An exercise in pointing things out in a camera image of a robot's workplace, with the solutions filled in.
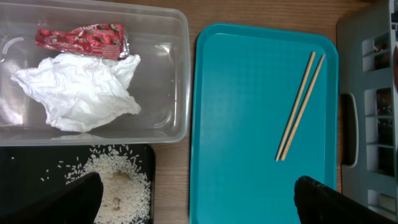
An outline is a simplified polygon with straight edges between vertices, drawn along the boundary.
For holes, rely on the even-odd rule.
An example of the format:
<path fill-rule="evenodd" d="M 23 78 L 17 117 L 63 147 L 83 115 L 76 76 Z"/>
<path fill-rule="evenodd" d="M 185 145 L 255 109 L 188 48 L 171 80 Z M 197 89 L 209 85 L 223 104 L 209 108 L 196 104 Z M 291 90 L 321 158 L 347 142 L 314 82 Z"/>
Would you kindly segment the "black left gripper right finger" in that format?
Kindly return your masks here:
<path fill-rule="evenodd" d="M 395 224 L 306 175 L 295 182 L 294 203 L 301 224 Z"/>

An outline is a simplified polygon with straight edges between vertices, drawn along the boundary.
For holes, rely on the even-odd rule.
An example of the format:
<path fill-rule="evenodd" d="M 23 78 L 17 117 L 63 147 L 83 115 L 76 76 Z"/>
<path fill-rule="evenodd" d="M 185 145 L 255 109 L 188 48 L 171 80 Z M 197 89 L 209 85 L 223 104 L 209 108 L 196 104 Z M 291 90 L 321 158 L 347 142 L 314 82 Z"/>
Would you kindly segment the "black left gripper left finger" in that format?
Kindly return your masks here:
<path fill-rule="evenodd" d="M 93 224 L 103 189 L 99 173 L 90 172 L 18 211 L 3 215 L 1 223 Z"/>

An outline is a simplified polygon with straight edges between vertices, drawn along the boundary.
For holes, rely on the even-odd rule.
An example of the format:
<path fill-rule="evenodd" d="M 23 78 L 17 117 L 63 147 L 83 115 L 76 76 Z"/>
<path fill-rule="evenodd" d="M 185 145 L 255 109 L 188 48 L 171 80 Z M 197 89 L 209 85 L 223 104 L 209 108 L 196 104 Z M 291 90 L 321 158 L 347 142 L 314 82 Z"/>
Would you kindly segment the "white rice pile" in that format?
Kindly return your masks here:
<path fill-rule="evenodd" d="M 150 223 L 154 161 L 146 144 L 108 144 L 43 148 L 38 153 L 46 176 L 67 185 L 90 172 L 103 183 L 95 223 Z"/>

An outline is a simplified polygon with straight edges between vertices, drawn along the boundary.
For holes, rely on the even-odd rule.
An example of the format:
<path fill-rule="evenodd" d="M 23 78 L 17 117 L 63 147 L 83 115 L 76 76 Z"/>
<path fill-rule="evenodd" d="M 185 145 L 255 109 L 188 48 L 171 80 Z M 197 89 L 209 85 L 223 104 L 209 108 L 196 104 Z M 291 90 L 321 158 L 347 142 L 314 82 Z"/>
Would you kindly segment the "wooden chopstick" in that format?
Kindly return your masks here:
<path fill-rule="evenodd" d="M 285 146 L 287 137 L 289 135 L 293 120 L 295 118 L 295 114 L 296 114 L 297 108 L 299 106 L 299 102 L 301 100 L 302 93 L 304 91 L 304 88 L 305 88 L 309 73 L 311 71 L 315 55 L 316 55 L 315 52 L 312 52 L 310 54 L 310 58 L 308 60 L 307 66 L 306 66 L 305 73 L 304 73 L 303 78 L 302 78 L 302 82 L 301 82 L 300 87 L 298 89 L 298 92 L 297 92 L 297 95 L 296 95 L 296 98 L 295 98 L 295 101 L 294 101 L 294 105 L 293 105 L 292 110 L 290 112 L 290 116 L 289 116 L 287 125 L 286 125 L 286 127 L 284 129 L 284 133 L 283 133 L 281 142 L 279 144 L 279 148 L 278 148 L 278 151 L 277 151 L 277 154 L 276 154 L 276 157 L 275 157 L 276 161 L 278 161 L 280 159 L 282 151 L 284 150 L 284 146 Z"/>
<path fill-rule="evenodd" d="M 318 75 L 320 73 L 320 70 L 322 68 L 324 59 L 325 59 L 325 55 L 322 55 L 318 65 L 317 65 L 317 68 L 315 70 L 315 73 L 313 74 L 312 80 L 311 80 L 311 82 L 310 82 L 310 84 L 308 86 L 308 89 L 307 89 L 305 97 L 304 97 L 304 99 L 302 101 L 302 105 L 300 107 L 300 110 L 298 111 L 298 114 L 297 114 L 296 120 L 294 122 L 293 128 L 290 130 L 289 138 L 287 139 L 287 142 L 286 142 L 286 144 L 284 146 L 283 154 L 281 155 L 281 159 L 283 161 L 285 160 L 285 158 L 287 156 L 287 153 L 288 153 L 288 151 L 290 149 L 290 146 L 292 144 L 292 141 L 294 139 L 295 133 L 296 133 L 296 131 L 298 129 L 298 126 L 299 126 L 299 124 L 301 122 L 303 113 L 304 113 L 304 111 L 305 111 L 305 109 L 307 107 L 307 104 L 308 104 L 308 101 L 309 101 L 310 96 L 312 94 L 313 88 L 314 88 L 314 86 L 316 84 L 316 81 L 317 81 Z"/>

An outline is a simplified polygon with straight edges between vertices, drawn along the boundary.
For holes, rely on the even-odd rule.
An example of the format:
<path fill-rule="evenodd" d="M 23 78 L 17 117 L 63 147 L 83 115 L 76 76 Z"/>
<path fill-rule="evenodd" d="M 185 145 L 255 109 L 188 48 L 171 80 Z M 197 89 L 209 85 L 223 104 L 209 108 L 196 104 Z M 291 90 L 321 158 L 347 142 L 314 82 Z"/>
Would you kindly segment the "red snack wrapper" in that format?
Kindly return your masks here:
<path fill-rule="evenodd" d="M 129 46 L 122 24 L 93 24 L 72 31 L 39 29 L 35 45 L 60 52 L 103 57 L 127 58 Z"/>

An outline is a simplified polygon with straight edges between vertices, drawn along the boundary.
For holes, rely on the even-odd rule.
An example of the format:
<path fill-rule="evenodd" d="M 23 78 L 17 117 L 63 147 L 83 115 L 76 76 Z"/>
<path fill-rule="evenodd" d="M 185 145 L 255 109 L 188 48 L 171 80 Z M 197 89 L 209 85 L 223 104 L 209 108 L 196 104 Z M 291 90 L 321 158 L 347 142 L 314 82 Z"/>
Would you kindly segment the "white napkin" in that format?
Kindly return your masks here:
<path fill-rule="evenodd" d="M 139 55 L 111 60 L 77 54 L 43 59 L 11 75 L 24 93 L 45 108 L 45 122 L 61 131 L 86 133 L 141 106 L 128 92 Z"/>

